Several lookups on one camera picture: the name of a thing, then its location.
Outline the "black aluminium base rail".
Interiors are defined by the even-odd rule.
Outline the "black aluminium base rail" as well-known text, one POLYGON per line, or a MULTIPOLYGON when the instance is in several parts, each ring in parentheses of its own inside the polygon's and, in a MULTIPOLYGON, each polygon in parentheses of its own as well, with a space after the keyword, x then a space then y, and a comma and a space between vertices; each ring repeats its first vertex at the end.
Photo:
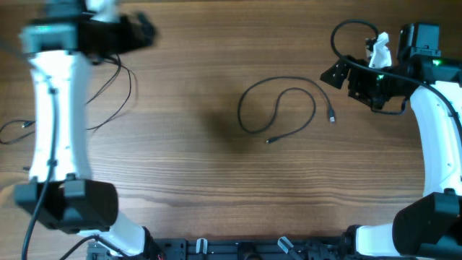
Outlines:
POLYGON ((162 250, 159 259, 361 259, 350 249, 343 249, 338 238, 291 240, 284 250, 277 240, 207 240, 156 239, 162 250))

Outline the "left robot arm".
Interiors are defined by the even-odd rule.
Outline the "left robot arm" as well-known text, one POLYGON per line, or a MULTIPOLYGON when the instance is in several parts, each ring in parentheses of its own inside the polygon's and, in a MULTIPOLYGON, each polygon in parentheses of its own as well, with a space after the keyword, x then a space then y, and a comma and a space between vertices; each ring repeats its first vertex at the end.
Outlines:
POLYGON ((35 150, 29 181, 14 189, 31 225, 94 240, 114 257, 164 259, 148 229, 118 207, 113 184, 96 181, 87 156, 87 88, 103 59, 151 46, 145 14, 122 14, 117 1, 49 1, 22 30, 35 92, 35 150))

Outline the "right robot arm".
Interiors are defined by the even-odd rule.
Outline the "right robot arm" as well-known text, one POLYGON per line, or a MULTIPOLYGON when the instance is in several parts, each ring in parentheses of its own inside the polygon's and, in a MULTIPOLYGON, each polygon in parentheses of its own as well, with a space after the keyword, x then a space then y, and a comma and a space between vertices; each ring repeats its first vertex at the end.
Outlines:
POLYGON ((340 55, 321 75, 373 113, 395 97, 411 108, 424 158, 422 198, 384 225, 355 225, 344 234, 342 256, 353 259, 461 257, 461 62, 444 58, 440 28, 416 22, 401 28, 396 59, 388 35, 366 42, 367 58, 340 55))

